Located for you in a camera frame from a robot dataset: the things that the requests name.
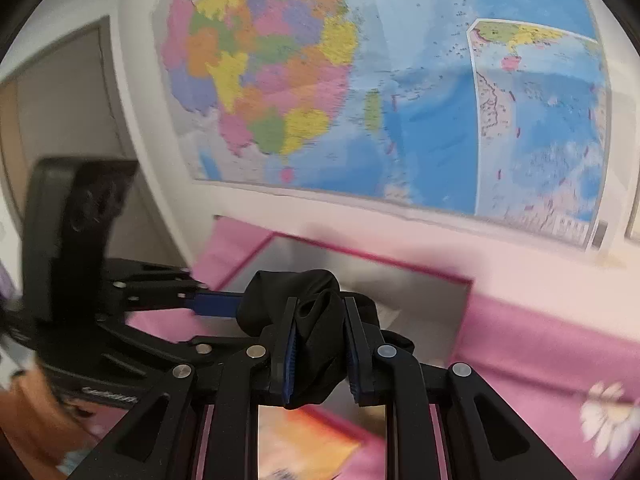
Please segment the black soft cloth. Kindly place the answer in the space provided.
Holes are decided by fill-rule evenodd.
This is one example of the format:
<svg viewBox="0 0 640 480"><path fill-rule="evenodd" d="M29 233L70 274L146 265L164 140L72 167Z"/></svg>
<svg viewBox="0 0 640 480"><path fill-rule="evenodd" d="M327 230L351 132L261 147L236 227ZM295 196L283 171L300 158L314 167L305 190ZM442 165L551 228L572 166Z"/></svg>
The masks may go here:
<svg viewBox="0 0 640 480"><path fill-rule="evenodd" d="M236 320L265 341L271 393L289 410L324 402L345 379L355 401L371 405L385 386L373 351L382 344L414 351L410 339L382 329L371 298L343 292L327 270L256 272Z"/></svg>

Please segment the pink floral tablecloth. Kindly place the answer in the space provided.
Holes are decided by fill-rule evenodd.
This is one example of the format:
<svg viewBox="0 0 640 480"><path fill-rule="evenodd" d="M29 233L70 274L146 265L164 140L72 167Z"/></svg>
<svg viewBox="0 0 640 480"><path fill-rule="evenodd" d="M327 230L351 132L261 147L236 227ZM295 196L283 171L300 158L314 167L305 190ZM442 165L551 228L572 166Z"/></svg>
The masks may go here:
<svg viewBox="0 0 640 480"><path fill-rule="evenodd" d="M579 479L639 474L639 346L479 294L468 278L269 231L215 221L194 276L239 292L259 270L331 271L393 313L392 330L431 363L469 363Z"/></svg>

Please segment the colourful wall map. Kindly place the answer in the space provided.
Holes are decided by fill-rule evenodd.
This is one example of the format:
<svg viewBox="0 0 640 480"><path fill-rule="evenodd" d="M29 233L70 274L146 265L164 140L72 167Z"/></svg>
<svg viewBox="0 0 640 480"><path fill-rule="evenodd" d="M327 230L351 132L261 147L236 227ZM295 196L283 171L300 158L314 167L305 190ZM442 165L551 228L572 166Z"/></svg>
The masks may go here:
<svg viewBox="0 0 640 480"><path fill-rule="evenodd" d="M157 0L150 22L194 180L587 245L608 154L587 0Z"/></svg>

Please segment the large pastel tissue pack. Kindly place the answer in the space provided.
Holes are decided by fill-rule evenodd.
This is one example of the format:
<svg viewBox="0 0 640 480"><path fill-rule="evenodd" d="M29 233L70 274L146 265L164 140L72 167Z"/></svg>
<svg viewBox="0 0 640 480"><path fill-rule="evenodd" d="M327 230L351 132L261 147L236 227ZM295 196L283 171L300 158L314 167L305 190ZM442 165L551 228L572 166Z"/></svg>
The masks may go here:
<svg viewBox="0 0 640 480"><path fill-rule="evenodd" d="M334 479L361 441L307 411L258 411L259 479Z"/></svg>

